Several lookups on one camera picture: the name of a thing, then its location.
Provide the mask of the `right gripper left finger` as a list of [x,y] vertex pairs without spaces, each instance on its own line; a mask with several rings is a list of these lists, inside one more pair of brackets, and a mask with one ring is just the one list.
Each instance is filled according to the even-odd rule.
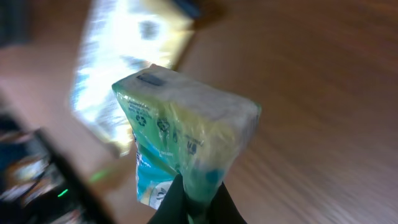
[[178,174],[148,224],[188,224],[183,178]]

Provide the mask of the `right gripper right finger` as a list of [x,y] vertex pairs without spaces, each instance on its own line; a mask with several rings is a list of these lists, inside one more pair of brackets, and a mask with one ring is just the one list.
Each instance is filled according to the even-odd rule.
[[214,196],[208,210],[209,224],[246,224],[231,198],[226,186],[222,183]]

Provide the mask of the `teal Kleenex tissue pack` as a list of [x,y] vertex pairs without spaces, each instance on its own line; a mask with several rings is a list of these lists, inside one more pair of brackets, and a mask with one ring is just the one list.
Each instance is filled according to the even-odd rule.
[[189,199],[209,206],[252,138],[261,106],[158,65],[112,89],[137,142],[182,175]]

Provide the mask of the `beige snack bag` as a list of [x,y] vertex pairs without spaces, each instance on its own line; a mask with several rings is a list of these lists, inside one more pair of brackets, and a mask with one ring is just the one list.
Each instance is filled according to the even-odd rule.
[[92,0],[70,108],[113,156],[129,153],[132,131],[112,84],[153,63],[176,65],[200,16],[198,1]]

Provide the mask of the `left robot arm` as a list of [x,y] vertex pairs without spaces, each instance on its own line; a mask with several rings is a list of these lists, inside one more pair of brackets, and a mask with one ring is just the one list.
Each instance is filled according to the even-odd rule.
[[1,112],[1,224],[112,222],[41,129]]

